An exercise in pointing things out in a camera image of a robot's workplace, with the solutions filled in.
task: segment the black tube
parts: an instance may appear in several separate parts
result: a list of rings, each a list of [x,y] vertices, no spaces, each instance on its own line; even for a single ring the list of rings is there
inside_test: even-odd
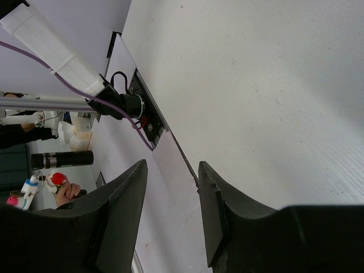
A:
[[[56,152],[31,155],[31,167],[36,169],[50,169],[85,166],[93,164],[92,151]]]

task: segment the metal pole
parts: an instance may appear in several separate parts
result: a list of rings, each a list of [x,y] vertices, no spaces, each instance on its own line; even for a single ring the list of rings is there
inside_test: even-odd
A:
[[[0,109],[96,113],[86,102],[0,97]]]

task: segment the person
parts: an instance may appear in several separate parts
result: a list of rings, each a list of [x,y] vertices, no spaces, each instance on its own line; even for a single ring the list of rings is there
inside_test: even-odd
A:
[[[81,192],[80,185],[66,181],[57,193],[54,193],[57,207],[67,204],[75,199]]]
[[[21,94],[6,93],[5,97],[20,98]],[[31,115],[35,111],[24,111],[17,115]],[[7,149],[17,144],[25,144],[36,140],[56,139],[50,128],[39,128],[35,124],[0,126],[0,149]]]

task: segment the hand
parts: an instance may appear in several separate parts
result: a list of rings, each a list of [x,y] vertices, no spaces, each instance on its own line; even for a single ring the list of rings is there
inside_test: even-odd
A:
[[[71,184],[69,181],[63,183],[58,193],[55,194],[57,206],[62,206],[73,200],[81,191],[81,187],[76,184]]]

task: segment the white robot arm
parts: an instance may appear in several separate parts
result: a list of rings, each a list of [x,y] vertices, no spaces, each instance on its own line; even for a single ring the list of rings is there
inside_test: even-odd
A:
[[[51,73],[57,73],[77,90],[117,106],[131,118],[139,119],[142,116],[142,98],[128,94],[119,95],[29,2],[1,0],[0,24],[51,67]],[[100,114],[111,115],[116,119],[123,117],[99,102],[90,100],[88,104]]]

